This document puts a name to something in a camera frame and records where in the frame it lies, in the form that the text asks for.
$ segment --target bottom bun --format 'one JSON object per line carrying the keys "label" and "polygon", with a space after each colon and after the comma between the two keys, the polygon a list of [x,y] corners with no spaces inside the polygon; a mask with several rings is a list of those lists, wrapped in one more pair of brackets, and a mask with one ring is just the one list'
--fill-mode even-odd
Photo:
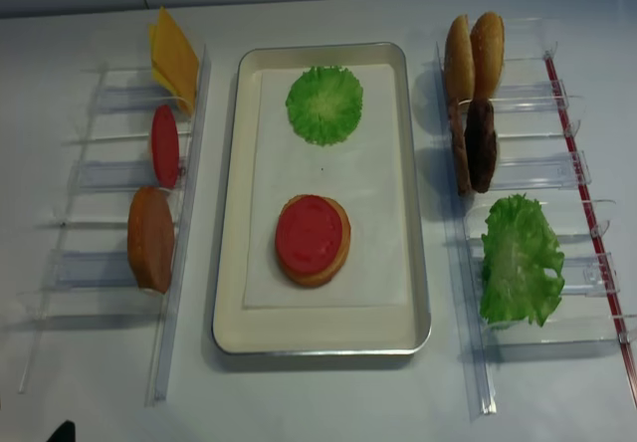
{"label": "bottom bun", "polygon": [[[292,198],[281,210],[281,214],[286,211],[286,209],[297,202],[301,198],[309,196],[309,195],[297,195]],[[300,274],[290,267],[288,267],[283,260],[281,259],[279,253],[277,252],[277,261],[279,262],[279,266],[286,274],[288,278],[297,283],[300,286],[304,286],[306,288],[316,288],[318,286],[322,286],[325,283],[328,283],[338,270],[342,268],[342,265],[345,264],[345,260],[347,259],[347,255],[349,254],[349,242],[351,240],[351,227],[349,226],[349,219],[347,218],[347,213],[336,201],[331,198],[320,197],[324,201],[326,201],[338,214],[340,218],[340,223],[342,225],[342,236],[340,238],[340,246],[338,247],[338,251],[336,252],[336,256],[333,261],[322,271],[313,274]]]}
{"label": "bottom bun", "polygon": [[128,211],[127,256],[140,288],[161,294],[168,291],[174,243],[164,192],[151,186],[139,188]]}

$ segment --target top bun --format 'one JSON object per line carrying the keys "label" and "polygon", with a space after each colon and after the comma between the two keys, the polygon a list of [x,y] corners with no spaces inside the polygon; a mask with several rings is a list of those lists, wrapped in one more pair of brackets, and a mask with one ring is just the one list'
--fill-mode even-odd
{"label": "top bun", "polygon": [[449,28],[445,43],[445,87],[448,102],[469,101],[474,96],[475,72],[469,19],[458,16]]}
{"label": "top bun", "polygon": [[505,25],[495,12],[483,14],[471,30],[475,63],[475,99],[490,99],[494,94],[505,59]]}

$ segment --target cheese slice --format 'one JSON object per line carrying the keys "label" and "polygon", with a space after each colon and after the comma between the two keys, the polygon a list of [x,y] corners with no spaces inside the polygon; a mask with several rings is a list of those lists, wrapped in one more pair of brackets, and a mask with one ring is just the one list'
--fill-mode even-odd
{"label": "cheese slice", "polygon": [[[150,52],[152,53],[154,40],[155,40],[155,26],[153,26],[152,24],[150,24],[150,26],[148,27],[148,38],[150,40]],[[152,68],[152,77],[155,79],[155,81],[158,84],[164,87],[171,94],[173,94],[176,97],[179,97],[179,94],[177,93],[177,89],[173,87],[168,81],[168,79],[163,77],[163,74],[161,74],[155,67]]]}
{"label": "cheese slice", "polygon": [[[155,41],[155,26],[152,24],[148,26],[148,40],[150,41],[150,53],[152,54],[154,41]],[[171,94],[173,94],[176,97],[180,97],[179,93],[177,92],[177,89],[173,87],[172,84],[168,81],[168,79],[166,79],[163,76],[163,74],[161,74],[154,66],[152,68],[152,78],[162,87],[164,87],[167,91],[169,91]],[[192,114],[192,111],[190,111],[190,108],[185,101],[179,100],[177,101],[177,105],[186,114]]]}
{"label": "cheese slice", "polygon": [[162,7],[157,25],[150,31],[152,67],[166,80],[176,95],[186,100],[187,113],[195,106],[199,59],[179,26]]}

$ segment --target metal tray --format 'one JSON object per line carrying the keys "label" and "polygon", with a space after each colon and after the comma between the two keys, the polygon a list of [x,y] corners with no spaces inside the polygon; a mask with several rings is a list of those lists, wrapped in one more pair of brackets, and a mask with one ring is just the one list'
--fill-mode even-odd
{"label": "metal tray", "polygon": [[[348,67],[363,86],[347,141],[310,145],[288,122],[290,85],[311,66]],[[239,66],[212,333],[225,352],[408,355],[431,328],[407,71],[393,44],[255,50]],[[347,211],[347,262],[327,285],[282,278],[272,235],[297,194]]]}

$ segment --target red tomato slice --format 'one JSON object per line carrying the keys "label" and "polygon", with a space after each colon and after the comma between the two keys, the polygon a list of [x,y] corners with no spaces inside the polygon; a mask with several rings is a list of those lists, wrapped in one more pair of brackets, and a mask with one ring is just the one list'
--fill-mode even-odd
{"label": "red tomato slice", "polygon": [[179,136],[177,124],[169,106],[155,111],[150,131],[152,166],[159,184],[174,188],[179,176]]}
{"label": "red tomato slice", "polygon": [[336,210],[318,196],[304,196],[279,217],[275,244],[283,263],[303,275],[327,268],[338,252],[342,223]]}

